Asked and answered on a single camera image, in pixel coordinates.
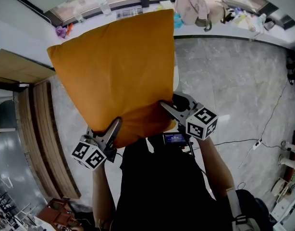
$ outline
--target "purple object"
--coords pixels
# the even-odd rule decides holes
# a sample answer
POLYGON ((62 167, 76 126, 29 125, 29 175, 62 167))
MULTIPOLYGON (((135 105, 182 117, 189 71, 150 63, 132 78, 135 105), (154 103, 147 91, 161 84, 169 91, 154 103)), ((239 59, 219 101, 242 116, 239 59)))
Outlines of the purple object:
POLYGON ((56 27, 56 34, 58 37, 65 38, 66 36, 66 28, 62 26, 56 27))

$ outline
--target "pillow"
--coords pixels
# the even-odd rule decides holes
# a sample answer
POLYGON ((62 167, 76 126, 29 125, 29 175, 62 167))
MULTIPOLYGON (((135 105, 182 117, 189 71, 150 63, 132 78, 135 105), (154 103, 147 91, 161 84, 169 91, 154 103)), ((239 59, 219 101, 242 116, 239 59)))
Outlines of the pillow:
POLYGON ((94 132, 122 118, 117 148, 172 128, 159 100, 170 102, 173 95, 173 10, 115 21, 47 52, 94 132))

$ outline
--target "gray marble floor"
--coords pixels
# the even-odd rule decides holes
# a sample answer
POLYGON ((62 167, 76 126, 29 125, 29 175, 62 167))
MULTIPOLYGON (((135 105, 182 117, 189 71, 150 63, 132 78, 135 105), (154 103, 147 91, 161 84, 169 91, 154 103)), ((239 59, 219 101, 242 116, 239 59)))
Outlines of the gray marble floor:
MULTIPOLYGON (((188 38, 175 40, 175 51, 183 92, 191 94, 220 117, 212 135, 215 144, 259 139, 285 85, 263 142, 274 146, 282 140, 291 141, 295 129, 295 92, 286 84, 284 49, 236 39, 188 38)), ((82 194, 77 202, 89 206, 92 174, 68 156, 81 134, 85 133, 86 123, 59 79, 53 77, 51 83, 60 140, 82 194)), ((270 190, 283 172, 283 168, 277 166, 281 151, 264 146, 249 151, 253 143, 227 143, 217 149, 231 170, 236 186, 245 182, 245 189, 270 208, 274 201, 270 190)), ((195 153, 197 163, 204 167, 200 150, 195 153)), ((117 156, 114 164, 106 162, 105 165, 115 203, 120 195, 121 161, 117 156)))

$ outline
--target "small screen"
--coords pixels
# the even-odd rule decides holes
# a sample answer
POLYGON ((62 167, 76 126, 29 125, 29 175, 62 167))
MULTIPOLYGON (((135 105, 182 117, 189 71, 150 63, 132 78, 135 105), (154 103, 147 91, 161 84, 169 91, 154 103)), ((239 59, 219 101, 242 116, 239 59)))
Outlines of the small screen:
POLYGON ((164 134, 166 143, 183 143, 186 142, 182 134, 164 134))

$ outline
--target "white box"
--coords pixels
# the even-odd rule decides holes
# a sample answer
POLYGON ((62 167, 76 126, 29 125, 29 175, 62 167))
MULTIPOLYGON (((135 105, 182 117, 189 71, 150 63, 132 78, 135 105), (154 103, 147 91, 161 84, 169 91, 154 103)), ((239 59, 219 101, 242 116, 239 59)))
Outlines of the white box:
POLYGON ((194 138, 205 140, 216 129, 218 116, 202 107, 186 119, 186 133, 194 138))
POLYGON ((97 146, 82 141, 75 146, 71 157, 80 165, 93 171, 106 160, 105 154, 97 146))

